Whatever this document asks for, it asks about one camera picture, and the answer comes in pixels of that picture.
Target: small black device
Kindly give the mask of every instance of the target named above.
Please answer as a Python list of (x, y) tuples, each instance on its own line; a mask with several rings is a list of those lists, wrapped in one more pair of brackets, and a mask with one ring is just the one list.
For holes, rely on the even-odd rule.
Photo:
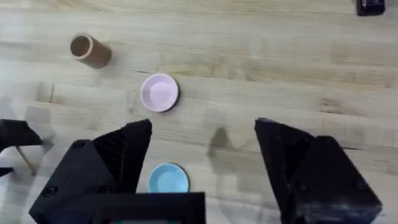
[(384, 0), (356, 0), (356, 13), (359, 16), (378, 16), (385, 10)]

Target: pink bowl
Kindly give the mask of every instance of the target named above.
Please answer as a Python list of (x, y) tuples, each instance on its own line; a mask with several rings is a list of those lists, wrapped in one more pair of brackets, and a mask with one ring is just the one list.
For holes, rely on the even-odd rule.
[(177, 82), (166, 74), (149, 77), (141, 87), (141, 100), (144, 106), (154, 112), (171, 109), (178, 100)]

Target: blue dish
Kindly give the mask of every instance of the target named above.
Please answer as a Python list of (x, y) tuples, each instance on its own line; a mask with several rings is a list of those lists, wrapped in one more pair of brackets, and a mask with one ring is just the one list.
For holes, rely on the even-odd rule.
[(188, 176), (181, 167), (175, 164), (161, 164), (150, 173), (149, 193), (185, 193), (188, 191)]

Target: black plastic part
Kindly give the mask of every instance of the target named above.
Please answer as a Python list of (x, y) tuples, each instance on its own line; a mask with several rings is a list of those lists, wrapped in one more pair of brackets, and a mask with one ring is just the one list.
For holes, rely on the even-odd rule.
[(283, 224), (371, 223), (380, 200), (330, 136), (268, 119), (256, 134)]
[(204, 193), (135, 194), (151, 134), (152, 124), (143, 120), (75, 141), (29, 214), (38, 224), (206, 223)]
[(12, 167), (0, 167), (0, 177), (7, 175), (13, 171)]
[(378, 16), (385, 10), (384, 0), (356, 0), (356, 13), (359, 16)]
[(0, 119), (0, 152), (11, 146), (38, 146), (41, 138), (26, 121)]
[(119, 192), (135, 192), (152, 134), (152, 123), (146, 119), (93, 140)]

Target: brown cylinder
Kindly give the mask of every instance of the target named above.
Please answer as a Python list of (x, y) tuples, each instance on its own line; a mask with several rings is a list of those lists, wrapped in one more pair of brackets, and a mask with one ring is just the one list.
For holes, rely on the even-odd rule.
[(111, 49), (89, 34), (75, 35), (70, 42), (70, 52), (75, 60), (91, 68), (104, 67), (112, 57)]

